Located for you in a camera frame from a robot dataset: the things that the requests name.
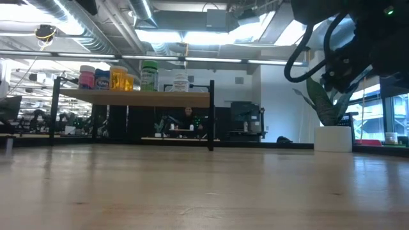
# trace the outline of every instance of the yellow bottle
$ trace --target yellow bottle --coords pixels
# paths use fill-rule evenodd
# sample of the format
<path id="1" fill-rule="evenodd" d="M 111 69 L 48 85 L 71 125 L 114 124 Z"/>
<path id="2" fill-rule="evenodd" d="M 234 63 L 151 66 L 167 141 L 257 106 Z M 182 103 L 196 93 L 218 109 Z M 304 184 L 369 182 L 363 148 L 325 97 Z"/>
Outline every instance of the yellow bottle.
<path id="1" fill-rule="evenodd" d="M 127 77 L 128 69 L 122 66 L 111 66 L 109 78 L 109 89 L 110 90 L 125 90 L 123 89 L 122 81 Z"/>
<path id="2" fill-rule="evenodd" d="M 127 78 L 125 81 L 125 91 L 133 91 L 134 90 L 134 79 L 136 78 L 135 75 L 127 74 Z"/>

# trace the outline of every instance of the blue container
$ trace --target blue container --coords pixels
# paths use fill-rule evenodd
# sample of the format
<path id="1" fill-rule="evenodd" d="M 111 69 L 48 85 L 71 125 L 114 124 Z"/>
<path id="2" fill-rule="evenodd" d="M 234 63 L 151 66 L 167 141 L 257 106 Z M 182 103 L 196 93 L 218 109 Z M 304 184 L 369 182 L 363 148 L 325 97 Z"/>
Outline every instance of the blue container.
<path id="1" fill-rule="evenodd" d="M 95 87 L 94 89 L 109 90 L 109 70 L 95 70 Z"/>

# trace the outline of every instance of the white planter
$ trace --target white planter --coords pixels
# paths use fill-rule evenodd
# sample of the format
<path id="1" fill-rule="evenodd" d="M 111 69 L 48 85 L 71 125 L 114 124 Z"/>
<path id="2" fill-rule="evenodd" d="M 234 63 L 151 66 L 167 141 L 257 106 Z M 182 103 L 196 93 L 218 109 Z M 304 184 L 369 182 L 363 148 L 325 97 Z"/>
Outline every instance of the white planter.
<path id="1" fill-rule="evenodd" d="M 351 127 L 323 126 L 315 128 L 314 150 L 352 152 Z"/>

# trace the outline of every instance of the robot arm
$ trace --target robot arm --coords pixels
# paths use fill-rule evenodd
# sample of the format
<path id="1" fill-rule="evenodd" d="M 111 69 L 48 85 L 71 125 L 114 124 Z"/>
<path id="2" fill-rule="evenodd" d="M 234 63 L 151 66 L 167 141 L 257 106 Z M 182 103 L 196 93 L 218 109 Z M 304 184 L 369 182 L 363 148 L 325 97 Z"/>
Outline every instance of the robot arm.
<path id="1" fill-rule="evenodd" d="M 292 0 L 294 17 L 307 25 L 300 45 L 289 58 L 284 75 L 290 82 L 302 82 L 325 66 L 322 75 L 325 89 L 336 88 L 345 93 L 359 82 L 369 66 L 373 74 L 390 76 L 409 71 L 405 56 L 409 51 L 409 4 L 405 0 Z M 313 26 L 337 14 L 324 37 L 325 60 L 297 78 L 291 67 L 304 50 Z M 343 47 L 331 50 L 330 38 L 338 23 L 349 15 L 356 25 L 355 36 Z"/>

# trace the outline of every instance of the black cable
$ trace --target black cable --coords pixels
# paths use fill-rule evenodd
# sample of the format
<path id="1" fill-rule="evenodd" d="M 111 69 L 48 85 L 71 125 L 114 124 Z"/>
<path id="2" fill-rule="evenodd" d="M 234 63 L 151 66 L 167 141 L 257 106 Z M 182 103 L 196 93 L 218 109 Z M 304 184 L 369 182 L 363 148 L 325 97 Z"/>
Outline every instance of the black cable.
<path id="1" fill-rule="evenodd" d="M 341 12 L 337 15 L 335 20 L 333 20 L 330 24 L 330 26 L 327 29 L 327 32 L 325 33 L 324 37 L 324 54 L 325 58 L 329 58 L 331 55 L 331 47 L 330 47 L 330 41 L 331 41 L 331 36 L 332 33 L 334 32 L 334 29 L 338 26 L 338 24 L 345 18 L 345 16 L 348 14 L 347 11 Z"/>
<path id="2" fill-rule="evenodd" d="M 291 77 L 291 69 L 293 68 L 294 62 L 297 59 L 297 57 L 301 54 L 301 52 L 304 50 L 305 46 L 307 46 L 307 43 L 309 39 L 311 38 L 313 31 L 314 31 L 314 25 L 308 25 L 307 29 L 305 30 L 305 34 L 302 37 L 300 45 L 296 47 L 296 49 L 294 50 L 294 53 L 288 59 L 286 67 L 284 68 L 284 76 L 290 82 L 299 83 L 299 82 L 307 80 L 309 77 L 311 77 L 314 73 L 320 70 L 320 68 L 325 66 L 325 64 L 327 63 L 327 61 L 324 59 L 323 61 L 318 63 L 318 65 L 316 65 L 312 70 L 308 71 L 307 73 L 299 77 Z"/>

